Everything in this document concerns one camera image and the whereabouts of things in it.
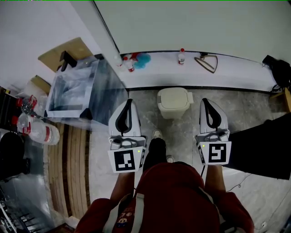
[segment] trash can lid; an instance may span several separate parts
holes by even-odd
[[[161,105],[167,109],[184,108],[188,104],[187,90],[181,87],[166,88],[160,91]]]

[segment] wooden pallet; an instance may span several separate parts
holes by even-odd
[[[53,207],[66,217],[81,219],[90,205],[90,132],[57,124],[60,141],[49,146],[49,177]]]

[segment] tile floor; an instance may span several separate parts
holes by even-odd
[[[276,119],[285,114],[283,100],[269,99],[268,94],[221,90],[188,90],[193,93],[194,104],[181,119],[162,118],[156,101],[157,92],[131,91],[137,105],[142,134],[148,137],[148,144],[154,129],[159,128],[167,145],[167,154],[176,161],[192,165],[198,172],[202,164],[195,144],[194,136],[199,133],[200,102],[208,98],[218,104],[228,117],[231,132],[241,131],[262,124],[267,119]],[[108,132],[92,132],[90,140],[89,182],[91,201],[97,198],[109,198],[117,179],[112,172],[107,156]],[[135,174],[135,185],[141,176]],[[248,174],[223,168],[226,189],[239,184]],[[241,185],[232,191],[250,213],[257,233],[278,232],[291,214],[291,182],[268,177],[250,175]]]

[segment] red shirt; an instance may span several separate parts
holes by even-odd
[[[232,192],[214,198],[214,204],[199,191],[204,189],[201,176],[191,166],[157,164],[143,173],[136,193],[144,194],[144,214],[140,233],[219,233],[220,214],[233,226],[253,233],[254,223]],[[80,220],[76,233],[102,232],[113,203],[95,200]],[[130,233],[135,212],[135,198],[119,215],[114,233]]]

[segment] white cable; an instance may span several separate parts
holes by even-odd
[[[16,228],[15,226],[12,224],[12,222],[10,221],[9,217],[7,216],[5,210],[3,209],[2,205],[0,204],[1,210],[5,216],[5,218],[7,219],[7,221],[9,222],[10,226],[12,227],[12,229],[14,230],[14,232],[16,233]]]

